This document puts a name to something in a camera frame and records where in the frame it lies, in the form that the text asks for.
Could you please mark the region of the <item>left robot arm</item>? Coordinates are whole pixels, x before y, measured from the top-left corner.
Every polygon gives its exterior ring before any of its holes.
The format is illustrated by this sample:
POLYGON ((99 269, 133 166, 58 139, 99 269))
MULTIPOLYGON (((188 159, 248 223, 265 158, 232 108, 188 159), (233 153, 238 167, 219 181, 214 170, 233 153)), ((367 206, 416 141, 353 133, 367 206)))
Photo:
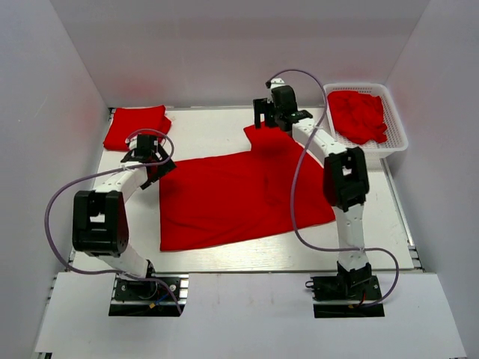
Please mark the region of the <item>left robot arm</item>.
POLYGON ((140 129, 126 138, 128 151, 118 171, 90 191, 78 191, 73 200, 73 248, 96 257, 119 275, 133 279, 132 289, 141 298, 151 298, 158 280, 151 275, 153 264, 129 243, 126 202, 172 172, 172 154, 162 147, 171 142, 158 130, 140 129))

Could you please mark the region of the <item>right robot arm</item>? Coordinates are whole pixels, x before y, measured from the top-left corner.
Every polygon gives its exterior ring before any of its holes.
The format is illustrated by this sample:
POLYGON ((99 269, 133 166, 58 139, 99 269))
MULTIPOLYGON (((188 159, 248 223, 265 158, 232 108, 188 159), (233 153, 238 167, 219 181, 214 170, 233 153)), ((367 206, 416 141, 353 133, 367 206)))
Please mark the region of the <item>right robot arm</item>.
POLYGON ((303 146, 323 166, 323 195, 333 208, 338 230, 338 273, 317 278, 313 288, 319 300, 363 298, 372 279, 364 249, 363 212, 370 190, 364 152, 337 142, 312 114, 300 110, 294 89, 280 78, 266 83, 268 98, 254 99, 254 125, 279 128, 303 146))

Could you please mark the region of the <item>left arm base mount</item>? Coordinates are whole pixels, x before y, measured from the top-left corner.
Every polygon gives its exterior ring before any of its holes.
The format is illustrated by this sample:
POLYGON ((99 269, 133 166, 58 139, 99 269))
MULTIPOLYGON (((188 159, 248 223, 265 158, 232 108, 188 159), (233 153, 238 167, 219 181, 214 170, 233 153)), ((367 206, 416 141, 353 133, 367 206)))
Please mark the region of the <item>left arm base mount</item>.
MULTIPOLYGON (((174 294, 180 309, 186 306, 189 276, 167 274, 157 277, 174 294)), ((139 282, 116 277, 109 305, 111 317, 180 317, 180 312, 168 290, 157 283, 139 282)))

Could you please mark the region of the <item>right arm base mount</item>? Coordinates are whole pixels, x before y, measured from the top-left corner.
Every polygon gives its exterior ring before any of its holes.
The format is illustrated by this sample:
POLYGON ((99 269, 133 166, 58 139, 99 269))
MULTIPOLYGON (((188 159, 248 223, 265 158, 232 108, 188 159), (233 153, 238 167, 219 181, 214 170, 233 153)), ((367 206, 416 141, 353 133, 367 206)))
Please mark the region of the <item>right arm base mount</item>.
POLYGON ((377 276, 366 284, 360 284, 351 292, 340 289, 335 276, 311 277, 305 288, 312 291, 315 319, 361 319, 385 316, 383 304, 370 303, 381 299, 377 276))

